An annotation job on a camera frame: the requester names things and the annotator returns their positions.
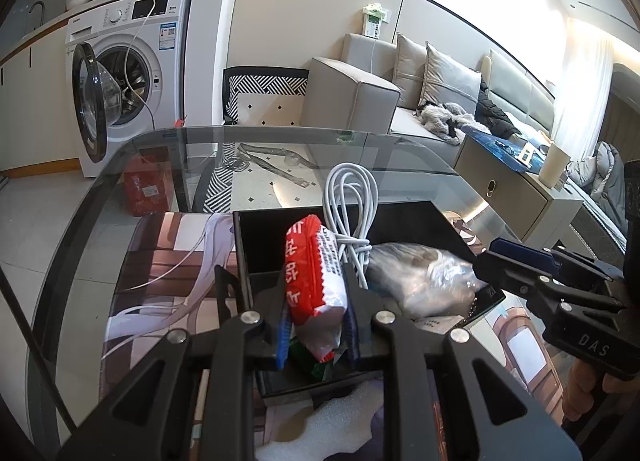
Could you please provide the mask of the grey cushion left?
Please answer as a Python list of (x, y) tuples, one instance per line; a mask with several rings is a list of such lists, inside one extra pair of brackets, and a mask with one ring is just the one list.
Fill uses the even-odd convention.
[(427, 50), (405, 35), (396, 39), (396, 60), (393, 84), (400, 91), (398, 106), (415, 110), (421, 98)]

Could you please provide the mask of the beige side cabinet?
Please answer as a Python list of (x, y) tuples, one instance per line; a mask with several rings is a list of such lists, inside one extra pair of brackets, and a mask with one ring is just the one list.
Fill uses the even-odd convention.
[(553, 247), (582, 207), (575, 190), (549, 189), (537, 175), (515, 172), (470, 136), (454, 169), (529, 247)]

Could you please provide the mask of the kitchen faucet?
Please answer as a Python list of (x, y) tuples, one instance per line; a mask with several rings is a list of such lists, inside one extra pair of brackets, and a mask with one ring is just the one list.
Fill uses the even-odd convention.
[(36, 0), (29, 8), (27, 31), (35, 31), (40, 28), (46, 18), (46, 4), (42, 0)]

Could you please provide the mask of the grey cushion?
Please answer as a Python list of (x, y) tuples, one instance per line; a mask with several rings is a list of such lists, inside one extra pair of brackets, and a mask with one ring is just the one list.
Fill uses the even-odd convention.
[(427, 50), (405, 35), (396, 39), (396, 60), (393, 84), (400, 91), (398, 106), (415, 110), (421, 98)]
[(466, 112), (475, 113), (482, 74), (457, 62), (448, 54), (426, 43), (426, 65), (419, 106), (425, 103), (454, 102)]

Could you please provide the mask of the white cup on cabinet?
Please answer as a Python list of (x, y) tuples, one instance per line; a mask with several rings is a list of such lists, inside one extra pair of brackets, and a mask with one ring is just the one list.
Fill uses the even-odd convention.
[(570, 156), (555, 143), (551, 143), (538, 175), (541, 184), (547, 188), (553, 188), (560, 180), (568, 163), (570, 163)]

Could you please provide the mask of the red white tissue pack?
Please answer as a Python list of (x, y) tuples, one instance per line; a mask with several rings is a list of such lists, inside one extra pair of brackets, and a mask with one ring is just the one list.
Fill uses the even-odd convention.
[(348, 299), (334, 233), (314, 214), (286, 232), (284, 283), (296, 337), (327, 363), (340, 346)]

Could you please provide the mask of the black patterned chair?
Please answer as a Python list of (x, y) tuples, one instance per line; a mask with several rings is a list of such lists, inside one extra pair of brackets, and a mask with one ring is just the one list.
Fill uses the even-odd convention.
[(235, 65), (224, 70), (224, 124), (296, 126), (302, 118), (309, 71)]

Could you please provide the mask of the grey clothes on sofa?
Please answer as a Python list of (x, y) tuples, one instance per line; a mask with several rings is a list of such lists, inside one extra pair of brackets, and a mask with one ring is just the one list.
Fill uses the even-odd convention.
[(485, 125), (475, 120), (473, 114), (466, 112), (462, 106), (454, 102), (425, 103), (421, 109), (416, 110), (416, 118), (426, 130), (450, 146), (460, 146), (466, 128), (490, 133)]

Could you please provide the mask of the bag of white rope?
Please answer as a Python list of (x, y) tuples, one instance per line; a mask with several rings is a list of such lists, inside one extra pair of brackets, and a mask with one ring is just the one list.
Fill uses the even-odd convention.
[(371, 291), (393, 299), (410, 318), (466, 316), (487, 283), (470, 262), (422, 244), (372, 247), (366, 271)]

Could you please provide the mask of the red box under table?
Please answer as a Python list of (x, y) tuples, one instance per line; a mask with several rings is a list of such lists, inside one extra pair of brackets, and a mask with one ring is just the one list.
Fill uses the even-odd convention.
[(168, 162), (135, 156), (125, 167), (122, 180), (126, 204), (132, 216), (170, 211), (174, 201), (174, 183)]

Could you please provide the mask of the white foam block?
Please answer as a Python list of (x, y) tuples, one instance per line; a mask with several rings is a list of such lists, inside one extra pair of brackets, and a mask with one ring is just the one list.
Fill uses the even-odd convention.
[(348, 396), (335, 398), (306, 418), (302, 433), (292, 441), (272, 441), (256, 449), (257, 460), (325, 460), (352, 455), (372, 439), (371, 424), (383, 407), (381, 381), (367, 381)]

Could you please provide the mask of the white washing machine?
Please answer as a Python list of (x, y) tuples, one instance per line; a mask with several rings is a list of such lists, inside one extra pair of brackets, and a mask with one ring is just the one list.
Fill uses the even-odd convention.
[(128, 140), (183, 121), (190, 2), (116, 0), (68, 21), (67, 84), (86, 177)]

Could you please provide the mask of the beige sofa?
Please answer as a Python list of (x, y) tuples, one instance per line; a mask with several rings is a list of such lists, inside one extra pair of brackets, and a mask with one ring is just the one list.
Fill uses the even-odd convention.
[(347, 34), (341, 57), (310, 62), (303, 125), (389, 132), (454, 163), (471, 126), (543, 144), (555, 120), (551, 95), (497, 51), (473, 70), (430, 43)]

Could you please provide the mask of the grey cushion right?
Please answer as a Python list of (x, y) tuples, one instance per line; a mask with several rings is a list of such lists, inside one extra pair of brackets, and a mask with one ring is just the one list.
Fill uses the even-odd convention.
[(457, 62), (448, 54), (426, 43), (426, 65), (419, 106), (425, 103), (454, 102), (466, 112), (475, 113), (482, 74)]

